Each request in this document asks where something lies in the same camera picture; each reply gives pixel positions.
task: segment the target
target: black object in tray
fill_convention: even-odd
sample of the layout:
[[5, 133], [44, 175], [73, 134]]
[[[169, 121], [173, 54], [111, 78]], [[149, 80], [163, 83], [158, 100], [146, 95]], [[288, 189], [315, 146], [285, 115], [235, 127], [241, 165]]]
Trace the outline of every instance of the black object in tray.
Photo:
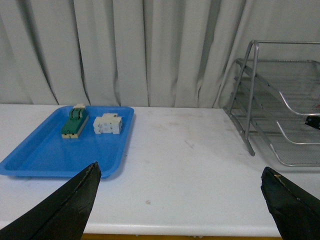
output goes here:
[[305, 120], [305, 124], [315, 129], [320, 129], [320, 117], [308, 116]]

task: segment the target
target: white electrical component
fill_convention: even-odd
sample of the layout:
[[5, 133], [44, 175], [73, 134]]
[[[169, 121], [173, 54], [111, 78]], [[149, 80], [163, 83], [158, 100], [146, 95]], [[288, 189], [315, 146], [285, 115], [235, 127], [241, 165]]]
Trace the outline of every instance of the white electrical component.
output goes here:
[[122, 126], [122, 118], [117, 113], [105, 113], [103, 116], [97, 116], [93, 123], [96, 134], [120, 134]]

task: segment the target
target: wire mesh tray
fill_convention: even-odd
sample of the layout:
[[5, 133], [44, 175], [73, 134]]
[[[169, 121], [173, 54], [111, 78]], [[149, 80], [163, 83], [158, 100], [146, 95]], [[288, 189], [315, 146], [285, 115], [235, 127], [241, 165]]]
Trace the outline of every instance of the wire mesh tray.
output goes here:
[[[72, 106], [53, 112], [1, 163], [0, 174], [18, 177], [74, 177], [91, 163], [98, 162], [101, 177], [113, 174], [122, 160], [133, 120], [130, 107], [87, 106], [89, 120], [79, 138], [62, 138], [61, 129]], [[95, 134], [93, 123], [104, 113], [122, 117], [120, 134]]]
[[[238, 94], [236, 98], [237, 106], [245, 115], [247, 109], [247, 97]], [[292, 144], [279, 130], [274, 121], [270, 121], [258, 104], [253, 105], [251, 123], [256, 131], [262, 136], [266, 145], [276, 156], [277, 160], [285, 166], [320, 166], [320, 148], [319, 145], [312, 144]], [[239, 123], [244, 126], [245, 118], [238, 118]]]
[[[243, 64], [243, 59], [236, 61]], [[251, 75], [252, 60], [244, 71]], [[320, 63], [317, 61], [258, 60], [256, 79], [297, 115], [320, 115]]]
[[[248, 96], [250, 80], [243, 78], [240, 86], [241, 90]], [[255, 85], [254, 101], [257, 106], [264, 110], [265, 116], [276, 123], [287, 141], [298, 145], [320, 145], [320, 129], [306, 125], [306, 116], [293, 114], [282, 101], [265, 91], [259, 83]]]

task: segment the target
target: silver metal frame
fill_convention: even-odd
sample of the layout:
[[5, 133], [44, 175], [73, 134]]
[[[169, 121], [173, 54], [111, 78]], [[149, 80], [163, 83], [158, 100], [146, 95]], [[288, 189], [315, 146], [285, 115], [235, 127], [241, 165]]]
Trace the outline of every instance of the silver metal frame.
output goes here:
[[[304, 42], [304, 41], [264, 41], [264, 40], [252, 40], [252, 41], [250, 41], [250, 43], [248, 44], [244, 59], [243, 59], [242, 64], [241, 64], [240, 72], [239, 72], [238, 76], [235, 78], [236, 79], [236, 87], [235, 87], [234, 92], [231, 95], [229, 107], [225, 107], [224, 108], [224, 111], [227, 113], [227, 115], [230, 117], [230, 119], [235, 124], [235, 126], [236, 126], [236, 128], [237, 128], [237, 130], [238, 130], [238, 132], [239, 132], [239, 134], [241, 136], [241, 138], [243, 139], [243, 141], [244, 141], [244, 143], [245, 143], [245, 145], [247, 147], [248, 152], [250, 153], [250, 155], [252, 155], [252, 156], [255, 155], [255, 151], [253, 150], [252, 145], [251, 145], [251, 143], [249, 141], [250, 125], [252, 124], [253, 127], [262, 135], [263, 139], [268, 144], [268, 146], [273, 151], [273, 153], [276, 155], [277, 159], [282, 164], [284, 164], [286, 166], [294, 166], [292, 164], [286, 164], [283, 161], [281, 161], [281, 159], [278, 156], [277, 152], [275, 151], [275, 148], [273, 147], [272, 143], [270, 142], [268, 137], [263, 133], [261, 128], [257, 125], [256, 121], [252, 117], [253, 101], [254, 101], [254, 97], [255, 97], [254, 96], [255, 84], [256, 84], [255, 81], [256, 81], [256, 77], [257, 77], [257, 65], [258, 65], [258, 56], [259, 56], [259, 49], [260, 49], [259, 44], [320, 45], [320, 42], [311, 42], [311, 41], [307, 41], [307, 42]], [[250, 76], [251, 85], [250, 85], [250, 90], [249, 90], [249, 99], [248, 99], [247, 109], [244, 110], [244, 113], [246, 114], [246, 120], [245, 120], [245, 125], [244, 125], [244, 128], [243, 128], [241, 123], [237, 119], [237, 117], [233, 115], [232, 110], [234, 108], [234, 104], [235, 104], [235, 101], [236, 101], [236, 95], [237, 95], [237, 92], [239, 91], [239, 86], [241, 84], [241, 80], [243, 78], [243, 74], [244, 74], [244, 72], [246, 72], [248, 74], [248, 72], [245, 71], [245, 68], [248, 68], [247, 62], [249, 60], [249, 55], [251, 53], [252, 47], [254, 47], [253, 63], [252, 63], [252, 69], [249, 71], [251, 73], [251, 76]], [[288, 107], [288, 109], [290, 111], [292, 111], [293, 113], [299, 114], [298, 112], [295, 112], [293, 109], [290, 108], [290, 106], [288, 105], [288, 103], [287, 103], [286, 99], [284, 98], [284, 96], [282, 95], [282, 93], [279, 92], [279, 94], [282, 97], [282, 100], [284, 101], [284, 103]], [[311, 164], [298, 164], [297, 166], [311, 166]]]

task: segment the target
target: terminal block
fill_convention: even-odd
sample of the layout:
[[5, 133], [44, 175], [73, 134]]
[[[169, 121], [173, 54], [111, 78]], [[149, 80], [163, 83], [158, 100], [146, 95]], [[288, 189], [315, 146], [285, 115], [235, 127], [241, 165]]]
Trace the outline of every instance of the terminal block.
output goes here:
[[120, 134], [123, 122], [117, 113], [105, 113], [95, 118], [93, 127], [96, 134]]
[[83, 104], [76, 105], [70, 112], [68, 121], [61, 129], [61, 135], [64, 139], [76, 139], [81, 134], [89, 115]]

